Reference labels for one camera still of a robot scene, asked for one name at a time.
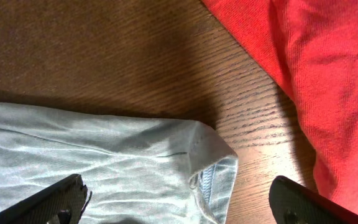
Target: clothing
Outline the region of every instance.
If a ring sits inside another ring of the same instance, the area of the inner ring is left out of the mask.
[[[0,103],[0,211],[73,173],[80,223],[224,223],[237,155],[197,121]]]
[[[319,193],[358,214],[358,0],[203,1],[296,104]]]

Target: red garment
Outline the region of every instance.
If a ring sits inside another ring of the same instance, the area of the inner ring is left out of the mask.
[[[358,0],[204,3],[295,102],[319,193],[358,214]]]

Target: light blue cloth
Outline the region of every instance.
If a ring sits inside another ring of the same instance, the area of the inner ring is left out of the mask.
[[[0,103],[0,211],[74,173],[80,223],[224,223],[237,155],[197,121]]]

